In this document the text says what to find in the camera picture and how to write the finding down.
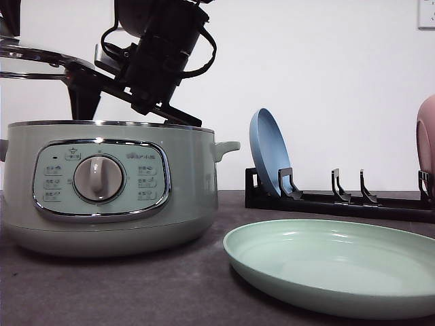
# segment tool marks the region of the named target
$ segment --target black dish rack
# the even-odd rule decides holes
[[[364,185],[364,170],[360,171],[361,196],[351,195],[341,187],[337,168],[331,173],[331,194],[300,191],[294,185],[292,168],[282,168],[277,173],[280,197],[271,196],[264,190],[255,168],[245,170],[246,208],[435,223],[433,176],[427,172],[418,172],[420,199],[380,198],[371,194]],[[292,192],[283,187],[285,177],[290,179]]]

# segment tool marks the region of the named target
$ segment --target control knob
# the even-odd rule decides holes
[[[103,202],[114,197],[123,184],[119,164],[107,156],[86,158],[74,172],[74,187],[87,200]]]

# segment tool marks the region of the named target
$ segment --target cooker lid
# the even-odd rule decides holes
[[[18,79],[64,79],[65,66],[78,62],[89,68],[94,65],[82,59],[26,46],[18,39],[0,41],[0,77]]]

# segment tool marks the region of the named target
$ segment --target countertop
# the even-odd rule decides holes
[[[222,246],[230,230],[271,219],[361,221],[432,238],[435,224],[245,209],[243,191],[220,191],[219,203],[214,224],[201,238],[130,257],[49,257],[21,249],[2,234],[1,325],[435,325],[435,315],[363,321],[296,308],[246,283]]]

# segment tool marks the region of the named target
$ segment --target mint green plate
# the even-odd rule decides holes
[[[234,269],[289,304],[359,319],[435,313],[435,240],[313,219],[241,226],[224,238]]]

